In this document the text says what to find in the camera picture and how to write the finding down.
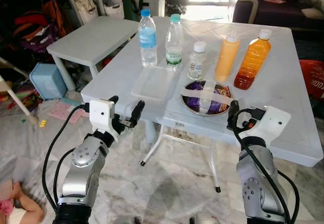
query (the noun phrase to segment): table leg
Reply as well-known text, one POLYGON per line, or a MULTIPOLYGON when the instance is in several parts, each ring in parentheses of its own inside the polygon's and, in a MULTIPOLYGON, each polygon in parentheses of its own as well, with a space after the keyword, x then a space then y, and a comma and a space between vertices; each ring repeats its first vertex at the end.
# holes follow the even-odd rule
POLYGON ((57 68, 59 69, 61 76, 65 82, 65 85, 67 87, 68 90, 73 91, 75 90, 75 84, 70 76, 70 74, 67 72, 62 60, 56 56, 53 56, 53 60, 55 61, 55 64, 57 66, 57 68))
POLYGON ((146 133, 146 143, 153 144, 156 141, 156 131, 154 124, 150 120, 144 120, 145 122, 145 133, 146 133))
POLYGON ((98 74, 97 67, 96 67, 96 65, 94 65, 94 66, 89 66, 89 68, 90 68, 90 72, 91 72, 92 79, 93 79, 98 74))
POLYGON ((211 150, 210 150, 210 167, 211 167, 213 177, 214 177, 214 184, 215 184, 216 192, 220 193, 221 188, 219 187, 219 181, 218 181, 218 177, 217 177, 215 155, 216 155, 216 142, 215 142, 215 140, 213 140, 212 145, 211 145, 211 150))
POLYGON ((158 146, 161 143, 163 134, 164 134, 164 125, 162 124, 161 129, 160 129, 160 134, 158 135, 158 138, 157 138, 156 142, 154 143, 154 145, 151 147, 150 151, 147 153, 147 155, 144 157, 143 161, 141 162, 141 166, 144 166, 146 164, 146 162, 148 161, 148 159, 156 151, 156 149, 158 148, 158 146))

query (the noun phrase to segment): water bottle label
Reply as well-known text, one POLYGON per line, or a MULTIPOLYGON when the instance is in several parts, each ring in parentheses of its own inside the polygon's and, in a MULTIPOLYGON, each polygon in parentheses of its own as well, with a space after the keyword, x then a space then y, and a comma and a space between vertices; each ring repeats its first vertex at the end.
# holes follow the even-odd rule
POLYGON ((150 33, 145 31, 140 31, 139 36, 140 36, 140 47, 149 49, 156 46, 155 31, 150 33))
POLYGON ((168 53, 167 52, 167 64, 178 65, 182 61, 181 53, 168 53))
POLYGON ((203 67, 195 63, 191 63, 189 67, 189 75, 196 79, 201 79, 203 67))

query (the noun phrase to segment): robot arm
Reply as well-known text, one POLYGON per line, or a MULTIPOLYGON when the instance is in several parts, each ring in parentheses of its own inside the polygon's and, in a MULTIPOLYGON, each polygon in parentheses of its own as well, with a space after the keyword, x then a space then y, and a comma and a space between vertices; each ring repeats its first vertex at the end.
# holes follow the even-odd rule
POLYGON ((140 101, 129 120, 120 120, 114 113, 118 97, 108 101, 90 101, 90 122, 93 134, 72 152, 71 167, 63 183, 53 223, 88 223, 99 186, 99 174, 105 164, 109 147, 118 141, 125 127, 135 127, 144 108, 140 101))
POLYGON ((286 194, 278 182, 278 171, 274 166, 272 153, 268 147, 271 141, 282 133, 291 116, 289 113, 271 106, 264 109, 246 109, 245 111, 251 115, 251 118, 244 121, 243 127, 239 128, 237 127, 238 111, 238 102, 233 101, 229 110, 227 128, 238 132, 238 137, 235 136, 240 138, 238 140, 242 145, 236 169, 242 184, 242 197, 248 223, 286 223, 287 216, 278 193, 251 154, 247 152, 246 147, 259 160, 281 193, 283 200, 287 202, 286 194))

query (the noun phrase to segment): plastic water bottle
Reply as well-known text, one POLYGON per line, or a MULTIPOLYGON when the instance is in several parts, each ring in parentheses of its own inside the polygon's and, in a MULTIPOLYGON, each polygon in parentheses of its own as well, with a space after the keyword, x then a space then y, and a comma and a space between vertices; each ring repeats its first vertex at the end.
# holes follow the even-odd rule
POLYGON ((191 80, 201 80, 203 77, 203 66, 207 56, 205 53, 206 43, 197 41, 194 43, 193 53, 190 57, 190 66, 187 76, 191 80))
POLYGON ((138 25, 138 36, 141 48, 142 65, 156 66, 156 26, 150 17, 150 9, 141 11, 142 19, 138 25))
POLYGON ((174 71, 181 71, 182 69, 182 42, 183 32, 180 23, 180 15, 171 15, 171 24, 167 31, 166 51, 167 51, 167 65, 174 71))

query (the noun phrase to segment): child's leg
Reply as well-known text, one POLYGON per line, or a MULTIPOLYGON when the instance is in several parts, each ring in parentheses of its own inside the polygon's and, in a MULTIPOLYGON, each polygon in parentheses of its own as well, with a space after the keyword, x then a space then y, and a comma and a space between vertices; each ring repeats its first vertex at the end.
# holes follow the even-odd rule
POLYGON ((19 183, 14 185, 11 198, 17 199, 22 208, 27 212, 22 217, 20 224, 38 224, 44 219, 44 211, 28 196, 26 196, 19 183))

